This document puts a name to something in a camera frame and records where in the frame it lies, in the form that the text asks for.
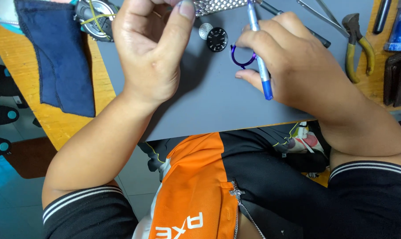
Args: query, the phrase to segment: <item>brown leather wallet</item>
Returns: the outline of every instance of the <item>brown leather wallet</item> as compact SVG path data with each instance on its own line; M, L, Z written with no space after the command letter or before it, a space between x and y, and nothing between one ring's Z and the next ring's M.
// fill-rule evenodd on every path
M384 79L384 104L401 106L401 53L386 60Z

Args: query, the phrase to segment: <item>hand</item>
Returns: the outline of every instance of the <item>hand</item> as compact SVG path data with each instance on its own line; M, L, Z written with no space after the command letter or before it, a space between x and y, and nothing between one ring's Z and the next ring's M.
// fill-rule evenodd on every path
M170 5L175 7L167 12ZM124 1L112 25L123 94L155 107L174 95L194 20L191 0Z
M260 31L249 26L236 46L249 47L267 64L274 99L316 117L329 114L335 105L347 102L359 91L349 81L336 59L310 34L292 12L260 21ZM247 80L262 91L259 73L242 70L236 78Z

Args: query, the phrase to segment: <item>zipper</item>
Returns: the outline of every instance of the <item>zipper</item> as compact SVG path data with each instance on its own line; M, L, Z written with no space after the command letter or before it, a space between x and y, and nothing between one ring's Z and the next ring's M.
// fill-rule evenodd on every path
M9 21L9 20L2 20L0 19L1 24L9 24L9 25L19 25L18 21Z
M245 194L244 191L240 190L237 186L237 182L236 179L233 178L233 181L231 182L231 184L233 185L233 190L230 191L230 195L232 196L236 196L237 199L237 208L236 208L236 226L235 226L235 237L234 239L236 239L237 237L237 231L239 230L239 209L244 209L246 214L248 215L249 220L252 222L252 224L255 226L255 228L258 230L258 232L260 233L262 239L266 239L264 234L262 234L261 230L258 228L258 226L256 225L256 223L254 222L254 220L252 219L251 215L249 214L248 210L246 209L246 207L242 204L242 200L240 199L240 195Z

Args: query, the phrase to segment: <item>yellow handle pliers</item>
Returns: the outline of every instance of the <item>yellow handle pliers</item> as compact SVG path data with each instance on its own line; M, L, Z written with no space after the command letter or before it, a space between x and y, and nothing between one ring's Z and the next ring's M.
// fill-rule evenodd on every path
M361 35L359 20L359 13L349 14L342 20L342 25L344 25L346 31L349 33L348 50L346 51L345 60L346 75L354 84L360 82L360 78L358 78L354 70L355 45L357 41L363 47L367 55L367 76L373 74L376 63L376 55L372 45L366 37Z

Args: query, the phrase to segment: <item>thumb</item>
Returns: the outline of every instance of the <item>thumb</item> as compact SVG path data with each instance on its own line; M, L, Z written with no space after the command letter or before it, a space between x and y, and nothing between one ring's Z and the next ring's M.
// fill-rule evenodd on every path
M261 76L258 72L254 70L240 70L236 72L236 78L246 80L264 93L264 90L262 89Z
M158 51L170 63L178 64L189 42L195 21L193 0L183 0L174 7L158 42Z

